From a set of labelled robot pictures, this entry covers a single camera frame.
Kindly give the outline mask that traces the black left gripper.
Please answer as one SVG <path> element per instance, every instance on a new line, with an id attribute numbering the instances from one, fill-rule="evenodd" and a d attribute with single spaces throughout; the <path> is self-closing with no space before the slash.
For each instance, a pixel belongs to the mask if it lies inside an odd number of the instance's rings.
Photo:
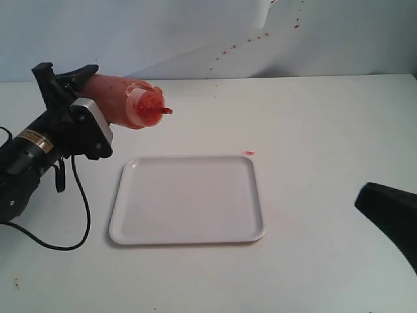
<path id="1" fill-rule="evenodd" d="M 87 82 L 98 72 L 96 64 L 55 74 L 50 62 L 32 69 L 46 111 L 1 147 L 1 171 L 23 175 L 28 171 L 43 175 L 58 160 L 77 155 L 68 152 L 68 130 L 72 124 L 69 107 Z"/>

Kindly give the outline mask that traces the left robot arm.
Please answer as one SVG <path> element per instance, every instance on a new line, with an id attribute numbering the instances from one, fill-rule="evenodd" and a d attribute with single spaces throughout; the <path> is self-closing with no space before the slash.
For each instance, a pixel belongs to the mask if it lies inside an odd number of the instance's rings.
<path id="1" fill-rule="evenodd" d="M 32 69 L 46 110 L 1 146 L 1 221 L 9 222 L 23 212 L 50 168 L 55 169 L 56 190 L 62 192 L 64 159 L 112 155 L 113 134 L 104 115 L 93 100 L 78 96 L 98 69 L 86 65 L 55 74 L 51 62 Z"/>

